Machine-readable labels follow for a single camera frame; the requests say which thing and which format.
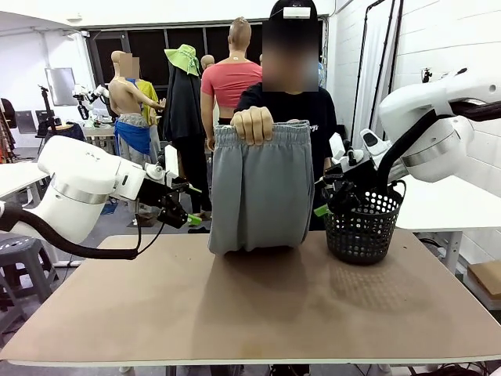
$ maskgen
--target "red crop top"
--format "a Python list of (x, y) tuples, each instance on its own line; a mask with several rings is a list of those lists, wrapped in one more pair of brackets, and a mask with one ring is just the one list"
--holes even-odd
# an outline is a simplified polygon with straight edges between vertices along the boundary
[(242, 92), (262, 77), (263, 70), (256, 63), (218, 63), (202, 75), (202, 92), (215, 95), (220, 107), (236, 108)]

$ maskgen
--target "basket handle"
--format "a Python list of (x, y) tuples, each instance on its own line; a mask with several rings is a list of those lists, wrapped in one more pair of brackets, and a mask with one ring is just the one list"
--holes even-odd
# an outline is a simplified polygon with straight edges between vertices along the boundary
[(404, 185), (404, 194), (402, 195), (402, 200), (405, 198), (405, 194), (407, 193), (407, 183), (404, 182), (403, 180), (395, 180), (394, 182), (391, 182), (391, 188), (393, 191), (395, 191), (395, 187), (397, 184), (402, 183)]

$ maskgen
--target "lime green bucket hat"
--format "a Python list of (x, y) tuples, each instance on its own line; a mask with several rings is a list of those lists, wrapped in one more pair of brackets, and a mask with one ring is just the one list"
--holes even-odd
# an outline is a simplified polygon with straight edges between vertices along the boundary
[(181, 45), (178, 49), (165, 49), (164, 52), (173, 66), (183, 69), (187, 74), (200, 75), (196, 50), (191, 45)]

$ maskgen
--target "perforated basket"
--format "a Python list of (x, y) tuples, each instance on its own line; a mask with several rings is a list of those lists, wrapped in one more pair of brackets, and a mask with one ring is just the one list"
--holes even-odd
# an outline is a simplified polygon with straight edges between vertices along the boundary
[(386, 256), (404, 194), (366, 192), (367, 203), (350, 212), (324, 215), (327, 246), (341, 261), (375, 264)]

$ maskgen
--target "brown tabletop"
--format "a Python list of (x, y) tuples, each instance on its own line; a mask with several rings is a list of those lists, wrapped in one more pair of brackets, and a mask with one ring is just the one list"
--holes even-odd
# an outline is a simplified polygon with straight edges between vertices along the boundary
[[(135, 242), (109, 237), (102, 247)], [(163, 235), (135, 261), (85, 262), (0, 357), (102, 366), (500, 354), (497, 322), (410, 232), (396, 230), (387, 258), (370, 267), (331, 257), (325, 233), (310, 233), (297, 250), (225, 257), (209, 253), (207, 235)]]

